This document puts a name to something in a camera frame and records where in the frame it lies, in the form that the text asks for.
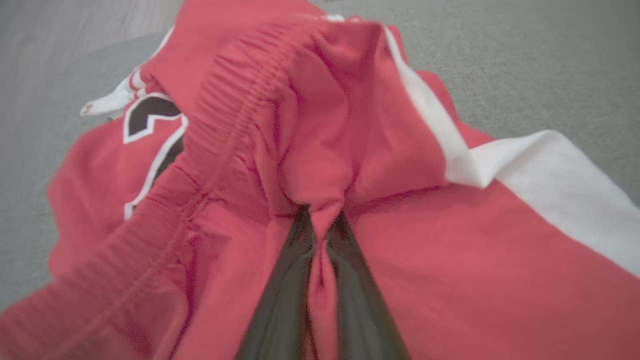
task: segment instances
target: wooden floor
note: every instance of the wooden floor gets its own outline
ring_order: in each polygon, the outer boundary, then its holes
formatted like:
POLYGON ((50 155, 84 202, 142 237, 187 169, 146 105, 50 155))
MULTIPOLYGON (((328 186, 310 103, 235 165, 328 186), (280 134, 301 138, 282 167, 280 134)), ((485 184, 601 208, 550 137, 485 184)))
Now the wooden floor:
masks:
POLYGON ((0 0, 0 139, 79 56, 169 29, 184 0, 0 0))

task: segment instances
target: red fabric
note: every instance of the red fabric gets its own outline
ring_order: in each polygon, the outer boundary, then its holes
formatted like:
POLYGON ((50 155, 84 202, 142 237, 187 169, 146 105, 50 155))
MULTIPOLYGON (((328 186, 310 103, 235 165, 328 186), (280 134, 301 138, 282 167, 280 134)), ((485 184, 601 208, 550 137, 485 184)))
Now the red fabric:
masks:
MULTIPOLYGON (((0 355, 232 359, 310 204, 320 359, 337 357, 324 236, 342 209, 414 359, 640 357, 640 282, 500 183, 448 184, 383 26, 318 15, 299 0, 186 1, 143 67, 147 92, 190 121, 184 152, 124 222, 175 124, 123 145, 120 119, 78 141, 50 188, 55 281, 0 317, 0 355)), ((470 147, 492 140, 420 75, 470 147)))

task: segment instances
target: gray textured fabric surface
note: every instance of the gray textured fabric surface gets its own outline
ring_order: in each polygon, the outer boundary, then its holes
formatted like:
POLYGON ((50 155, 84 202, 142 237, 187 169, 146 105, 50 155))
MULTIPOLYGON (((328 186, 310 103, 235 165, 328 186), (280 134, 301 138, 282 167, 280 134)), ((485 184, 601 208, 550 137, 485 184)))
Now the gray textured fabric surface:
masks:
MULTIPOLYGON (((636 0, 348 0, 328 13, 395 24, 413 68, 436 72, 467 124, 496 138, 555 129, 640 203, 640 3, 636 0)), ((78 111, 160 43, 84 57, 46 85, 0 144, 0 309, 50 280, 58 240, 46 189, 75 139, 104 122, 78 111)))

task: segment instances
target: red garment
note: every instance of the red garment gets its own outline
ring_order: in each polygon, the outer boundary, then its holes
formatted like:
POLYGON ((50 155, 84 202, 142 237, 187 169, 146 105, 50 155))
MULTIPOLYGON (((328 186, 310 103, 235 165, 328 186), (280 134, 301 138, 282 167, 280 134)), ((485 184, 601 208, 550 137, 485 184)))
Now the red garment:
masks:
POLYGON ((142 98, 52 182, 55 281, 0 317, 0 357, 232 359, 310 204, 320 359, 337 357, 323 245, 342 210, 413 359, 640 358, 637 208, 555 133, 494 142, 462 124, 440 80, 399 60, 394 28, 322 15, 186 1, 131 79, 142 98), (183 115, 127 134, 149 97, 183 115))

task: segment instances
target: printed number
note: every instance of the printed number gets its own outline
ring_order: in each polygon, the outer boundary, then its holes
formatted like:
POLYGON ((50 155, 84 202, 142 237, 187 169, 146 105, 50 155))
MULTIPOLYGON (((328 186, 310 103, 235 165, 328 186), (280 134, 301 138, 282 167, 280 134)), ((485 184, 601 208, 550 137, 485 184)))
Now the printed number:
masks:
POLYGON ((164 94, 152 93, 138 100, 126 112, 124 117, 123 143, 128 144, 152 135, 156 121, 181 121, 180 128, 164 142, 149 168, 145 184, 140 194, 132 202, 124 206, 124 220, 133 216, 136 206, 147 196, 157 178, 171 165, 183 151, 182 137, 189 125, 184 116, 171 99, 164 94))

